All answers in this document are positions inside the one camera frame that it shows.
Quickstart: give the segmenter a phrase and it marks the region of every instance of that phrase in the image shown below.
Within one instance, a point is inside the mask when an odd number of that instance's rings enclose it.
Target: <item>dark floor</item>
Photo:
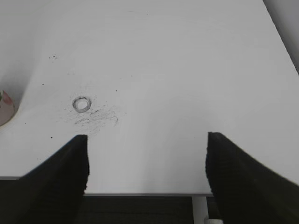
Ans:
[[[191,197],[85,196],[74,224],[193,224]]]

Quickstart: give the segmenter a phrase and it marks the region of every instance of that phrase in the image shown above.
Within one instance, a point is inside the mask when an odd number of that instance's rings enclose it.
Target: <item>white desk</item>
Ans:
[[[87,193],[208,194],[212,131],[299,183],[299,78],[262,0],[1,4],[0,83],[22,101],[0,176],[88,134]]]

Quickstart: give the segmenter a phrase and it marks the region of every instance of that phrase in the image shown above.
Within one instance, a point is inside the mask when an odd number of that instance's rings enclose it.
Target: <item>white mug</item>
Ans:
[[[14,115],[14,103],[9,95],[0,91],[0,126],[7,123]]]

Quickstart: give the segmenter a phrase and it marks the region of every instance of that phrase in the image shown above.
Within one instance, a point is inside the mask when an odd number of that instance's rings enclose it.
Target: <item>table surface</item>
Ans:
[[[210,194],[221,132],[299,183],[298,74],[262,0],[1,1],[0,87],[21,102],[0,176],[88,134],[86,193]]]

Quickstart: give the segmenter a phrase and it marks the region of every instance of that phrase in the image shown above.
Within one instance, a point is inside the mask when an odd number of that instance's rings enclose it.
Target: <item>white wall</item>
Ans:
[[[263,0],[299,72],[299,0]]]

